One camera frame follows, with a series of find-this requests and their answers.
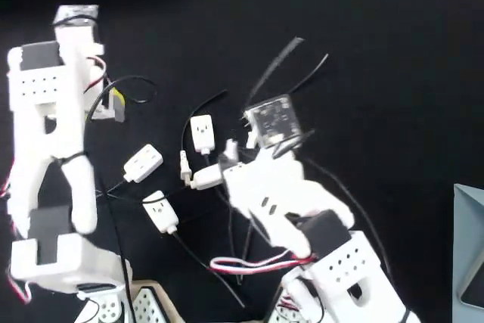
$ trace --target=black cable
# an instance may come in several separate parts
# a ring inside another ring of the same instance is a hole
[[[210,272],[213,276],[215,276],[217,279],[219,279],[227,288],[228,291],[232,294],[232,296],[236,299],[236,301],[239,303],[239,305],[242,307],[242,309],[246,308],[246,304],[244,301],[238,296],[238,294],[235,292],[234,288],[230,286],[230,284],[222,277],[220,276],[219,273],[213,271],[206,263],[204,263],[191,249],[190,247],[187,246],[187,244],[180,238],[180,236],[176,233],[173,232],[172,236],[180,243],[180,245],[185,249],[188,255],[190,255],[196,262],[198,262],[202,267],[205,268],[208,272]]]
[[[76,15],[73,15],[71,17],[65,17],[64,19],[58,20],[57,22],[53,23],[52,26],[53,27],[63,26],[64,24],[69,23],[71,20],[75,20],[75,19],[86,19],[86,20],[92,20],[95,23],[98,22],[98,19],[96,17],[91,16],[91,15],[76,14]]]
[[[245,235],[245,242],[244,242],[244,251],[242,252],[242,260],[247,261],[249,258],[249,251],[250,251],[250,243],[252,242],[252,234],[254,231],[254,226],[252,226],[252,223],[250,223],[247,226],[247,233]],[[242,282],[244,281],[244,275],[237,275],[240,276],[240,285],[242,285]]]
[[[96,318],[96,316],[98,315],[99,311],[101,310],[101,307],[99,306],[99,303],[98,302],[95,302],[94,300],[92,300],[91,298],[88,298],[86,299],[88,300],[89,302],[93,302],[96,306],[98,306],[98,309],[96,310],[96,313],[94,313],[94,315],[89,318],[89,319],[86,319],[85,321],[83,321],[82,323],[89,323],[92,319]]]
[[[120,78],[112,81],[111,83],[109,83],[106,87],[104,87],[103,91],[101,91],[101,93],[99,94],[99,96],[95,99],[94,103],[92,104],[91,108],[89,109],[88,114],[85,117],[86,126],[87,126],[88,123],[90,123],[92,121],[92,116],[94,115],[94,112],[96,111],[96,107],[98,107],[98,105],[103,101],[103,97],[105,95],[107,95],[107,93],[109,91],[111,91],[111,89],[114,89],[116,87],[116,85],[120,84],[121,82],[125,82],[125,81],[131,80],[131,79],[140,79],[141,81],[146,82],[148,85],[153,86],[155,88],[155,91],[152,94],[152,97],[149,98],[149,99],[147,99],[147,100],[129,99],[125,95],[123,95],[126,99],[128,99],[130,101],[133,101],[136,104],[146,104],[147,102],[153,100],[153,98],[157,95],[157,91],[156,91],[156,87],[157,86],[156,86],[156,84],[153,81],[147,79],[146,77],[137,76],[137,75],[132,75],[132,76],[130,75],[130,76],[120,77]]]
[[[289,56],[289,54],[294,51],[294,49],[302,41],[304,41],[304,39],[302,38],[293,38],[289,43],[287,43],[282,51],[279,52],[278,56],[274,60],[272,60],[272,62],[265,69],[264,73],[257,81],[257,83],[250,89],[249,96],[247,97],[247,100],[243,103],[242,110],[240,111],[241,115],[244,114],[245,109],[247,109],[247,107],[250,105],[250,102],[252,101],[258,90],[265,84],[265,82],[273,74],[273,72],[282,64],[286,57]]]
[[[328,57],[329,57],[329,54],[326,53],[326,55],[319,61],[318,65],[310,73],[308,73],[308,75],[304,79],[302,79],[296,85],[294,85],[287,93],[289,95],[293,94],[299,88],[301,88],[306,82],[308,82],[315,75],[315,73],[318,72],[318,70],[321,68],[324,62],[326,62]]]
[[[272,159],[278,159],[278,158],[282,157],[283,155],[285,155],[287,152],[293,151],[294,149],[300,147],[314,133],[315,133],[315,130],[314,129],[311,129],[311,130],[309,130],[308,132],[305,132],[302,135],[295,135],[295,136],[293,136],[291,138],[288,138],[285,141],[282,141],[281,143],[277,144],[275,146],[275,148],[274,148],[274,151],[272,152]],[[282,143],[284,143],[286,141],[289,141],[290,139],[293,139],[293,138],[299,138],[299,140],[297,140],[294,144],[288,144],[285,147],[280,148],[280,146],[281,146]]]
[[[187,134],[187,128],[188,124],[190,123],[190,119],[200,110],[202,110],[205,106],[213,103],[215,100],[218,98],[224,96],[227,93],[227,90],[221,90],[218,94],[215,94],[211,96],[210,98],[207,98],[204,102],[202,102],[200,105],[195,107],[193,111],[190,113],[188,116],[187,120],[185,121],[185,124],[183,125],[183,131],[181,132],[181,143],[180,143],[180,150],[184,151],[185,150],[185,135]]]
[[[383,245],[383,242],[380,239],[380,236],[378,234],[377,229],[375,228],[373,222],[370,219],[370,216],[366,213],[363,206],[356,200],[356,198],[352,195],[352,193],[349,191],[349,189],[341,182],[341,180],[336,175],[334,175],[332,172],[330,172],[329,170],[327,170],[323,166],[320,166],[319,164],[317,164],[311,158],[303,157],[302,159],[304,161],[306,161],[308,164],[311,164],[319,172],[321,172],[321,173],[329,176],[331,179],[333,179],[338,184],[340,189],[346,194],[346,196],[349,198],[349,200],[353,203],[353,205],[356,207],[356,209],[361,213],[361,215],[365,219],[365,221],[366,221],[366,223],[367,223],[367,225],[368,225],[368,227],[371,231],[371,234],[374,237],[374,240],[377,242],[377,246],[378,246],[378,249],[380,250],[380,255],[381,255],[381,258],[383,260],[383,264],[385,265],[385,270],[386,270],[386,274],[388,275],[388,279],[390,280],[390,283],[394,284],[393,276],[392,276],[392,270],[390,268],[389,259],[388,259],[388,255],[386,254],[385,247]]]
[[[126,290],[126,299],[128,300],[129,310],[131,310],[131,313],[132,313],[133,322],[136,323],[135,309],[133,307],[131,291],[129,289],[128,268],[126,266],[126,258],[123,251],[123,244],[121,243],[121,234],[119,233],[118,225],[116,223],[116,217],[114,215],[113,206],[111,205],[111,200],[106,192],[106,186],[104,185],[104,182],[101,176],[99,175],[99,173],[96,173],[96,170],[95,170],[95,177],[98,180],[98,185],[99,185],[99,188],[101,189],[101,193],[103,194],[103,197],[106,200],[107,210],[111,216],[111,219],[113,220],[114,234],[116,236],[116,242],[119,248],[119,258],[121,259],[121,269],[123,271],[123,278],[124,278],[124,284],[125,284],[125,290]]]
[[[206,166],[210,166],[210,160],[208,155],[203,155],[205,160]],[[228,246],[230,248],[230,254],[232,257],[237,257],[235,253],[235,242],[234,242],[234,207],[230,204],[229,200],[225,197],[225,195],[220,191],[220,189],[215,186],[215,192],[217,193],[217,197],[219,197],[228,208],[228,221],[227,221],[227,233],[228,233]],[[237,285],[241,285],[242,280],[240,279],[240,275],[235,275],[235,279],[237,280]]]

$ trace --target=black background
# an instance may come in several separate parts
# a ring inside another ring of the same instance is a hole
[[[208,109],[220,150],[226,138],[243,139],[240,106],[287,42],[306,39],[254,101],[285,92],[328,52],[314,82],[293,96],[302,127],[316,129],[302,153],[339,175],[374,219],[402,299],[424,322],[451,321],[452,184],[482,185],[482,0],[0,0],[0,58],[16,45],[53,39],[49,23],[56,7],[68,2],[101,5],[113,78],[137,73],[160,86],[155,102],[128,105],[126,123],[100,121],[89,130],[87,149],[109,185],[122,178],[123,164],[144,144],[162,152],[165,163],[132,187],[139,196],[181,185],[180,134],[202,100],[229,90]],[[7,71],[0,62],[0,73]],[[120,88],[143,92],[133,84]],[[0,175],[6,175],[12,158],[6,77],[0,123]],[[203,165],[192,150],[188,156],[192,169]],[[306,171],[341,196],[311,166]],[[59,172],[49,170],[40,203],[62,203],[67,192]],[[212,191],[182,192],[171,202],[181,220],[179,234],[203,259],[228,254],[227,211]],[[99,216],[92,240],[116,250],[104,207]],[[157,234],[141,207],[119,203],[116,217],[134,278],[159,281],[187,321],[264,316],[277,274],[245,279],[242,294],[252,309],[242,312],[176,241]],[[367,231],[356,217],[357,227]],[[6,216],[0,226],[6,266]],[[236,226],[240,250],[247,223],[238,216]],[[257,238],[251,257],[270,253]],[[73,297],[38,288],[23,307],[3,277],[0,282],[2,321],[64,322],[80,310]]]

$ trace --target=white connector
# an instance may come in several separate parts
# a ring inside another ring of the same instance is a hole
[[[190,119],[191,136],[195,151],[203,155],[210,154],[215,149],[212,117],[210,115],[194,116]]]
[[[162,234],[166,232],[172,234],[176,231],[178,217],[168,200],[161,200],[163,197],[165,197],[165,195],[162,191],[156,191],[143,199],[143,202],[151,202],[152,200],[160,201],[145,203],[143,204],[143,207],[159,232]]]
[[[213,164],[207,168],[203,168],[194,174],[194,180],[191,181],[192,189],[202,190],[222,183],[222,173],[218,164]]]
[[[163,157],[153,145],[146,144],[124,165],[124,179],[139,183],[163,163]]]
[[[180,151],[180,179],[185,182],[185,185],[190,185],[191,169],[186,151]]]

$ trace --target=wire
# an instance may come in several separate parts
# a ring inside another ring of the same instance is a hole
[[[217,279],[219,279],[227,288],[227,290],[232,294],[232,296],[236,299],[236,301],[239,303],[239,305],[242,307],[242,309],[246,308],[246,304],[244,301],[238,296],[238,294],[235,292],[234,288],[230,286],[230,284],[225,281],[225,279],[214,272],[207,264],[205,264],[191,249],[190,247],[187,246],[187,244],[180,238],[180,236],[176,233],[173,232],[172,236],[180,243],[180,245],[185,249],[188,255],[190,255],[196,262],[198,262],[202,267],[205,268],[205,270],[209,271],[212,273],[213,276],[215,276]]]
[[[126,298],[128,299],[128,305],[129,305],[129,309],[131,310],[133,322],[136,323],[135,309],[133,307],[133,302],[132,302],[132,298],[131,298],[131,291],[129,289],[128,268],[126,267],[126,259],[125,259],[125,255],[124,255],[124,251],[123,251],[123,245],[121,243],[121,234],[119,233],[119,228],[118,228],[118,225],[116,223],[116,217],[114,215],[113,206],[111,205],[110,198],[107,195],[106,187],[105,187],[104,182],[103,182],[101,176],[99,175],[99,173],[96,173],[96,170],[95,170],[95,177],[98,180],[98,184],[99,184],[99,188],[101,189],[101,193],[102,193],[104,199],[107,202],[107,210],[108,210],[108,212],[111,216],[111,219],[113,220],[114,234],[116,236],[116,242],[117,242],[117,245],[118,245],[118,248],[119,248],[119,258],[121,259],[121,269],[123,270],[123,278],[124,278],[124,284],[125,284],[125,290],[126,290]]]
[[[206,166],[210,166],[210,160],[208,155],[203,155],[203,158],[205,160]],[[230,201],[225,197],[225,195],[220,191],[218,186],[215,186],[215,192],[217,194],[217,197],[219,197],[226,205],[228,208],[228,221],[227,221],[227,233],[228,233],[228,246],[230,249],[230,254],[232,257],[237,257],[237,254],[235,253],[235,241],[234,241],[234,207],[230,204]],[[235,277],[237,280],[237,285],[242,285],[242,280],[240,279],[240,276]]]
[[[385,270],[386,270],[386,274],[388,275],[388,279],[392,284],[394,284],[392,270],[390,268],[389,259],[388,259],[388,255],[386,253],[385,247],[383,245],[383,242],[380,239],[377,229],[375,228],[373,222],[371,221],[370,216],[366,213],[363,206],[356,200],[356,198],[352,195],[349,189],[343,184],[343,182],[341,182],[341,180],[335,174],[333,174],[323,166],[320,166],[311,158],[304,157],[303,160],[306,161],[308,164],[312,165],[319,172],[333,179],[338,184],[338,187],[340,187],[340,189],[346,194],[349,200],[353,203],[356,209],[361,213],[368,227],[370,228],[370,231],[371,231],[371,234],[373,235],[374,240],[377,242],[377,246],[378,246],[378,249],[380,250],[380,255],[382,257],[383,264],[385,265]]]
[[[157,90],[156,90],[157,86],[156,86],[156,84],[153,81],[151,81],[150,79],[147,79],[146,77],[137,76],[137,75],[120,77],[120,78],[116,79],[115,81],[110,82],[103,89],[103,91],[101,91],[101,93],[98,95],[98,97],[92,103],[92,106],[89,109],[89,112],[88,112],[87,116],[85,117],[86,124],[87,123],[90,123],[92,121],[92,116],[94,115],[94,112],[96,111],[96,107],[98,107],[98,105],[103,101],[103,97],[105,95],[107,95],[107,93],[109,91],[111,91],[111,89],[114,89],[116,87],[116,85],[120,84],[121,82],[125,82],[125,81],[128,81],[128,80],[133,80],[133,79],[140,79],[141,81],[146,82],[148,85],[151,85],[152,87],[154,87],[155,88],[155,91],[152,94],[152,96],[150,98],[146,99],[146,100],[136,100],[136,99],[133,99],[133,98],[127,98],[126,95],[124,95],[125,98],[127,100],[130,100],[131,102],[135,102],[136,104],[146,104],[147,102],[153,100],[153,98],[157,95]]]
[[[94,81],[92,81],[91,83],[89,83],[88,87],[85,88],[84,93],[86,93],[87,91],[92,89],[94,86],[96,86],[99,82],[101,82],[104,79],[104,77],[106,77],[106,72],[107,72],[106,62],[104,62],[104,60],[102,58],[100,58],[98,56],[91,56],[91,57],[88,57],[88,59],[93,60],[93,61],[97,61],[101,65],[102,74],[99,78],[97,78]]]
[[[64,19],[58,20],[57,22],[54,22],[52,26],[55,28],[56,26],[63,26],[67,23],[69,23],[71,20],[75,19],[84,19],[84,20],[92,20],[93,22],[97,23],[98,19],[96,17],[93,17],[91,15],[87,14],[76,14],[71,17],[65,17]]]
[[[180,150],[181,151],[184,151],[185,150],[185,135],[187,133],[187,129],[188,129],[188,124],[190,122],[190,119],[197,113],[199,112],[200,110],[202,110],[205,106],[213,103],[215,100],[217,100],[218,98],[221,98],[222,96],[225,96],[225,94],[227,93],[227,90],[224,89],[224,90],[221,90],[218,94],[215,94],[213,96],[211,96],[210,98],[207,98],[204,102],[202,102],[200,105],[198,105],[197,107],[195,107],[190,115],[188,116],[187,120],[185,121],[185,124],[183,125],[183,131],[181,132],[181,143],[180,143]]]
[[[314,129],[311,129],[311,130],[309,130],[308,132],[305,132],[302,135],[295,135],[295,136],[292,136],[292,137],[286,139],[285,141],[282,141],[281,143],[278,143],[275,146],[274,151],[272,152],[272,159],[278,159],[278,158],[282,157],[283,155],[285,155],[287,152],[293,151],[294,149],[300,147],[314,133],[315,133],[315,130]],[[282,143],[284,143],[286,141],[289,141],[290,139],[294,139],[294,138],[299,138],[299,139],[294,144],[288,144],[285,147],[280,148],[280,146],[281,146]]]
[[[165,194],[163,197],[157,198],[156,200],[149,200],[149,201],[143,201],[143,200],[136,200],[134,198],[121,197],[121,196],[117,196],[115,194],[108,194],[108,196],[111,197],[111,198],[114,198],[116,200],[124,200],[125,202],[131,202],[131,203],[136,203],[136,204],[152,204],[152,203],[156,203],[156,202],[160,202],[162,200],[165,200],[166,198],[171,197],[171,196],[173,196],[173,195],[175,195],[175,194],[177,194],[181,191],[184,191],[187,188],[188,188],[188,186],[185,185],[180,189],[176,189],[173,192],[169,192],[169,193]]]
[[[210,261],[210,265],[212,265],[212,262],[214,262],[215,264],[218,264],[219,262],[228,262],[231,264],[240,264],[248,268],[260,268],[261,266],[265,266],[270,264],[271,262],[282,259],[288,253],[289,253],[289,250],[285,250],[284,252],[276,256],[269,257],[268,259],[264,259],[258,262],[249,262],[243,259],[238,259],[237,257],[215,257]]]
[[[14,280],[14,278],[12,278],[10,273],[10,264],[8,264],[5,274],[7,275],[8,285],[10,285],[12,290],[15,292],[15,295],[17,295],[23,304],[29,304],[32,301],[32,291],[30,291],[29,286],[30,283],[27,281],[22,290],[19,284]]]
[[[304,39],[295,37],[289,43],[287,43],[287,45],[282,49],[282,51],[278,54],[278,56],[274,60],[272,60],[272,62],[265,69],[265,71],[262,74],[262,76],[260,77],[260,79],[257,81],[257,83],[250,90],[249,96],[247,97],[247,100],[243,103],[243,107],[242,107],[242,110],[240,111],[240,114],[244,113],[244,111],[250,105],[250,102],[252,101],[253,97],[256,95],[258,90],[265,84],[265,82],[268,80],[268,78],[281,65],[281,63],[286,59],[286,57],[289,56],[289,54],[292,51],[294,51],[294,49],[302,41],[304,41]]]
[[[99,306],[99,303],[98,302],[95,302],[94,300],[92,300],[91,298],[88,298],[86,299],[88,300],[89,302],[93,302],[96,306],[98,306],[98,309],[96,309],[96,313],[94,313],[94,315],[89,318],[89,319],[86,319],[85,321],[83,321],[82,323],[89,323],[92,319],[96,318],[96,316],[98,315],[99,311],[101,310],[101,307]]]
[[[293,94],[294,92],[296,92],[297,90],[299,90],[301,87],[303,87],[304,84],[306,82],[308,82],[315,75],[315,73],[318,72],[318,70],[326,62],[326,60],[327,60],[328,57],[329,57],[329,54],[326,53],[326,55],[319,61],[318,65],[310,73],[308,73],[308,75],[304,79],[302,79],[296,85],[294,85],[287,93],[289,95],[290,94]]]
[[[230,259],[230,258],[215,258],[210,261],[210,268],[215,270],[216,272],[223,272],[225,274],[231,275],[253,275],[253,274],[260,274],[263,272],[274,272],[276,270],[292,268],[294,266],[304,265],[307,263],[312,262],[312,259],[303,259],[303,260],[287,260],[282,262],[275,262],[273,264],[268,264],[256,268],[249,268],[249,267],[239,267],[239,266],[227,266],[217,263],[215,260],[217,259]]]

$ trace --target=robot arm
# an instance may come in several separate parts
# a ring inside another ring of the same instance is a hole
[[[95,18],[98,7],[60,7],[58,20],[76,14]],[[17,280],[98,302],[111,295],[126,307],[120,257],[91,244],[83,235],[97,225],[94,172],[84,153],[85,111],[103,82],[88,59],[104,52],[93,36],[92,20],[75,19],[55,27],[57,40],[13,48],[8,54],[10,107],[14,115],[14,165],[8,213],[23,239],[13,242],[11,274]],[[113,117],[113,96],[95,118]],[[45,120],[54,119],[47,133]],[[71,188],[72,210],[39,206],[38,193],[50,163],[57,161]],[[126,262],[130,283],[132,270]],[[125,314],[125,321],[130,313]]]
[[[274,158],[284,141],[297,144],[288,133],[301,134],[289,96],[256,105],[246,116],[261,150],[248,164],[220,163],[223,179],[231,205],[271,246],[300,259],[315,258],[282,279],[302,316],[311,323],[419,322],[385,276],[365,234],[350,231],[355,222],[350,209],[320,184],[305,180],[292,151]]]

